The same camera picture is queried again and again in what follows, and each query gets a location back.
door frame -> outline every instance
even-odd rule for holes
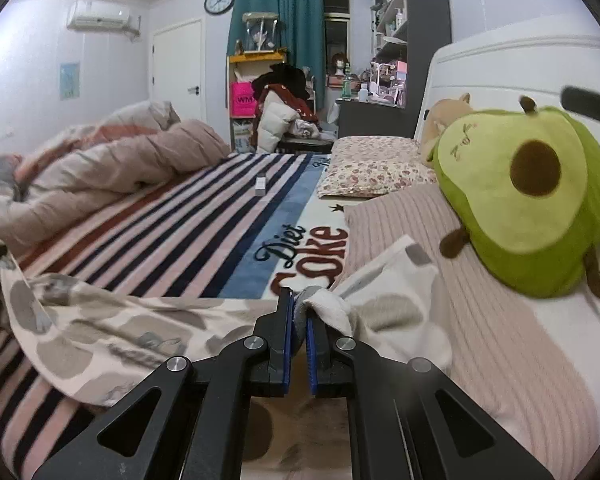
[[[154,30],[151,34],[151,45],[149,47],[149,57],[150,57],[150,66],[151,66],[151,77],[154,77],[154,44],[155,37],[158,34],[162,34],[164,32],[169,32],[170,30],[175,30],[176,28],[184,27],[186,25],[191,25],[192,23],[200,22],[200,87],[202,88],[202,93],[200,94],[200,113],[202,117],[200,120],[203,123],[206,123],[206,69],[205,69],[205,53],[206,53],[206,29],[205,29],[205,17],[200,16],[198,18],[193,18],[192,20],[186,20],[185,22],[174,23],[173,25],[169,25],[168,27],[159,28],[158,30]],[[151,87],[151,91],[149,94],[151,98],[154,98],[154,85],[151,81],[149,81],[149,85]]]

bottle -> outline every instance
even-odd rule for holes
[[[344,79],[342,80],[342,98],[351,99],[351,73],[349,63],[345,65]]]
[[[360,90],[358,91],[358,101],[361,103],[366,103],[369,101],[369,90],[366,87],[366,83],[362,83],[362,85],[360,85]]]

white mattress sheet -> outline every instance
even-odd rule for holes
[[[523,299],[585,381],[598,410],[600,428],[600,300],[584,280],[563,298]]]

white door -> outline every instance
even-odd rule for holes
[[[181,119],[205,120],[202,20],[154,34],[153,99],[171,101]]]

black garment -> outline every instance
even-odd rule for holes
[[[293,65],[278,63],[272,65],[271,72],[262,74],[251,83],[253,98],[259,101],[264,87],[273,83],[283,84],[295,97],[305,101],[310,97],[309,92],[306,91],[304,72]]]

